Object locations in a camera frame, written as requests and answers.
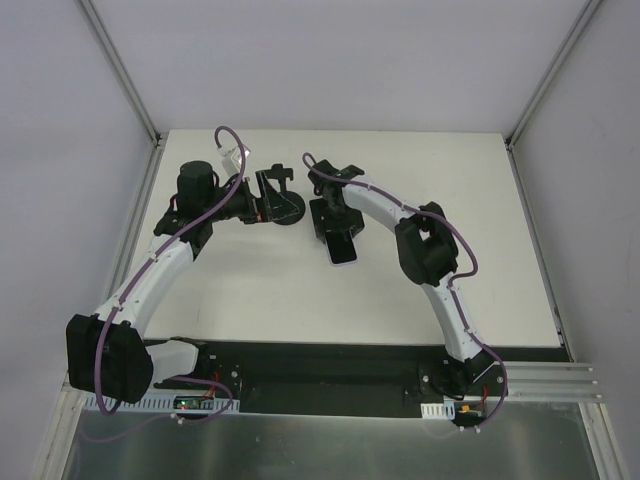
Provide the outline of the phone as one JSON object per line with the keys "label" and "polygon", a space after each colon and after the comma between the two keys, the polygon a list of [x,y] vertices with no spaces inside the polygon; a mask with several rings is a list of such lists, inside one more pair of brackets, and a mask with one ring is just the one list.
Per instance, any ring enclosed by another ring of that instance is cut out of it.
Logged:
{"label": "phone", "polygon": [[353,238],[350,234],[328,234],[326,247],[330,263],[334,266],[351,264],[358,258]]}

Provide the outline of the black phone stand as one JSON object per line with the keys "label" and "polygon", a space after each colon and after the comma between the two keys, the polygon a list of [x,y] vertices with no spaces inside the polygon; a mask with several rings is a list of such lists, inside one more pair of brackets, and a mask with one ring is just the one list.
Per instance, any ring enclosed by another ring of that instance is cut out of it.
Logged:
{"label": "black phone stand", "polygon": [[287,187],[287,181],[294,180],[294,171],[281,163],[256,173],[262,199],[261,215],[264,222],[280,226],[298,223],[306,213],[303,198]]}

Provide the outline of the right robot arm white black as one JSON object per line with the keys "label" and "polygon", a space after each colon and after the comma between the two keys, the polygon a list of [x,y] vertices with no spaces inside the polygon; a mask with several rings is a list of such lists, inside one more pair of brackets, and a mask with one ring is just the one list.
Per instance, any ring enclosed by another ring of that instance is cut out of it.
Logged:
{"label": "right robot arm white black", "polygon": [[354,165],[339,170],[308,153],[303,163],[317,197],[309,202],[315,234],[325,244],[330,262],[337,266],[357,259],[353,239],[364,229],[366,216],[387,228],[394,235],[402,272],[425,292],[443,333],[447,363],[430,375],[429,385],[454,400],[476,392],[496,358],[480,339],[455,282],[475,275],[478,262],[470,254],[471,271],[458,271],[459,248],[469,245],[441,206],[409,206],[374,185]]}

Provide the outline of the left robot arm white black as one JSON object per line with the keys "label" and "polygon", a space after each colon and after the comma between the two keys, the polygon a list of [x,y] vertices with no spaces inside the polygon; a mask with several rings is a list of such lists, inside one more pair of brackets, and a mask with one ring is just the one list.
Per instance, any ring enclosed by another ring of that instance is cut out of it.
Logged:
{"label": "left robot arm white black", "polygon": [[233,175],[226,184],[210,163],[183,164],[177,191],[156,224],[136,270],[92,315],[76,314],[66,327],[68,378],[72,387],[133,404],[156,383],[178,377],[188,388],[204,387],[210,363],[192,340],[148,346],[145,331],[175,280],[197,259],[216,222],[292,225],[305,214],[300,195],[289,190],[292,169],[274,164],[256,173],[259,193]]}

